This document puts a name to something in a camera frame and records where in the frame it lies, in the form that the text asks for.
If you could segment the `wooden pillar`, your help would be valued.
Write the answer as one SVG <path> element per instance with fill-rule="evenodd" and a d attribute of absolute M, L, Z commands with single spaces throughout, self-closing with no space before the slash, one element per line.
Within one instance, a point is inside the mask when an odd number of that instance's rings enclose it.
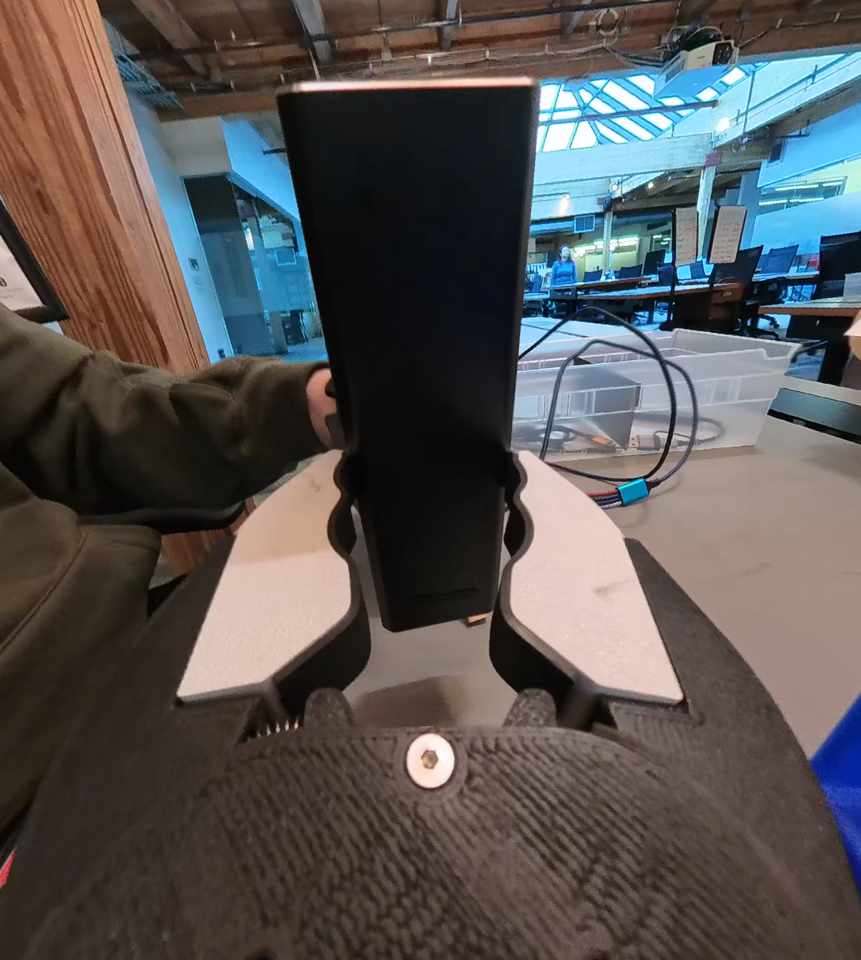
<path fill-rule="evenodd" d="M 211 365 L 97 2 L 0 1 L 0 192 L 71 340 Z"/>

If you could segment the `skylight window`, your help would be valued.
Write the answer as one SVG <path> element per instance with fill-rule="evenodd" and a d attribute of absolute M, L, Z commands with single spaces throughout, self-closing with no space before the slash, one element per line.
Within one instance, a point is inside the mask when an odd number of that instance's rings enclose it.
<path fill-rule="evenodd" d="M 535 149 L 556 153 L 621 146 L 664 137 L 706 112 L 753 73 L 735 66 L 708 81 L 688 80 L 679 94 L 659 93 L 656 75 L 545 81 L 541 85 Z"/>

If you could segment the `grey metal divider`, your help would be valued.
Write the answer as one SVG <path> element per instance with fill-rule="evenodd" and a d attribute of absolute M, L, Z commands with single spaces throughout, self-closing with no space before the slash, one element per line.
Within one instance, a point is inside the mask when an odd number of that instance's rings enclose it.
<path fill-rule="evenodd" d="M 640 384 L 618 373 L 615 364 L 579 359 L 572 369 L 569 416 L 589 422 L 593 435 L 606 438 L 617 450 L 627 450 L 641 399 Z"/>

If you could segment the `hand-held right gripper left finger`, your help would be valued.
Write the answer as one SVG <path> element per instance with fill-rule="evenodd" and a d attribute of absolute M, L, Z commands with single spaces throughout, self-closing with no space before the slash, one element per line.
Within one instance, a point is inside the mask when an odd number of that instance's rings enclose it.
<path fill-rule="evenodd" d="M 303 706 L 345 690 L 371 654 L 344 455 L 314 459 L 239 528 L 176 690 L 182 704 Z"/>

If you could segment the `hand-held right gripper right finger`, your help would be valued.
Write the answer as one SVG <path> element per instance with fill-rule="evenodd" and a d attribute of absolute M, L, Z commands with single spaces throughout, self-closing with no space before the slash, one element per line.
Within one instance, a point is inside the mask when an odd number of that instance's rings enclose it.
<path fill-rule="evenodd" d="M 615 705 L 676 711 L 685 692 L 619 527 L 531 452 L 512 455 L 507 563 L 489 657 L 516 693 L 540 691 L 564 729 L 613 724 Z"/>

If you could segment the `black flat panel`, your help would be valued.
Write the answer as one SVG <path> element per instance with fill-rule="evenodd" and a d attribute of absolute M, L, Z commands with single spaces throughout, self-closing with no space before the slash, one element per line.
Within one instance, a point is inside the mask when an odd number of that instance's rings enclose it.
<path fill-rule="evenodd" d="M 861 392 L 794 380 L 780 388 L 768 415 L 861 446 Z"/>

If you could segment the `person's left forearm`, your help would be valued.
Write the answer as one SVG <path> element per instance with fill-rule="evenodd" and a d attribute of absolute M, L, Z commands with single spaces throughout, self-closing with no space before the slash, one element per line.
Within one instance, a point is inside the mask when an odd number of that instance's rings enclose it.
<path fill-rule="evenodd" d="M 321 363 L 238 357 L 178 377 L 102 362 L 78 395 L 75 509 L 222 511 L 328 450 L 310 422 L 309 376 Z"/>

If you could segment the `ceiling projector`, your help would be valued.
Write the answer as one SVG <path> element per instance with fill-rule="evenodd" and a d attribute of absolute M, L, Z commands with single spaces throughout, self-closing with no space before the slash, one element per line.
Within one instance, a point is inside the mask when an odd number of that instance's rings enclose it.
<path fill-rule="evenodd" d="M 676 83 L 680 77 L 699 76 L 705 83 L 723 77 L 736 66 L 740 48 L 731 39 L 707 42 L 690 49 L 679 50 L 664 65 L 660 80 L 664 87 Z"/>

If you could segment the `black USB hub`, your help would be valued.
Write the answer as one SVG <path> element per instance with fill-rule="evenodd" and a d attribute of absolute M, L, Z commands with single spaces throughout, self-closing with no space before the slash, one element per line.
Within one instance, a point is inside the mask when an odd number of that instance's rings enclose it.
<path fill-rule="evenodd" d="M 524 77 L 278 95 L 350 487 L 393 632 L 495 603 L 539 100 Z"/>

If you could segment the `person's left hand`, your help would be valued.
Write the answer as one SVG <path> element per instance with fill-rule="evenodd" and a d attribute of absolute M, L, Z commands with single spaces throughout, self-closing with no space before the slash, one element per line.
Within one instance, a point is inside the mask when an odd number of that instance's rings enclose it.
<path fill-rule="evenodd" d="M 342 450 L 344 437 L 337 392 L 328 366 L 317 368 L 307 378 L 305 398 L 309 421 L 318 441 L 327 450 Z"/>

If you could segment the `clear plastic bin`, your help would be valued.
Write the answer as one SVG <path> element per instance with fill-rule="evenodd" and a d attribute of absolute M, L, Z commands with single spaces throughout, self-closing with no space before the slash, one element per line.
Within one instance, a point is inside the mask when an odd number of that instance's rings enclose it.
<path fill-rule="evenodd" d="M 703 450 L 756 444 L 795 345 L 692 330 L 651 331 L 646 338 L 663 356 L 676 396 L 671 454 L 685 450 L 693 429 Z M 627 450 L 596 437 L 589 421 L 570 417 L 573 365 L 580 359 L 615 364 L 640 384 Z M 511 446 L 538 454 L 552 421 L 545 456 L 551 462 L 656 455 L 669 435 L 671 405 L 662 368 L 641 337 L 598 325 L 582 337 L 544 342 L 518 361 Z"/>

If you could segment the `person's olive sweatshirt torso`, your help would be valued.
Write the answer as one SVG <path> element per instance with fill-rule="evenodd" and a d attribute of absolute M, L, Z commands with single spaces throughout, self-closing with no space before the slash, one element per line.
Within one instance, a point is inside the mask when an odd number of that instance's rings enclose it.
<path fill-rule="evenodd" d="M 146 617 L 160 534 L 70 497 L 80 389 L 125 367 L 0 303 L 0 838 L 26 810 L 101 654 Z"/>

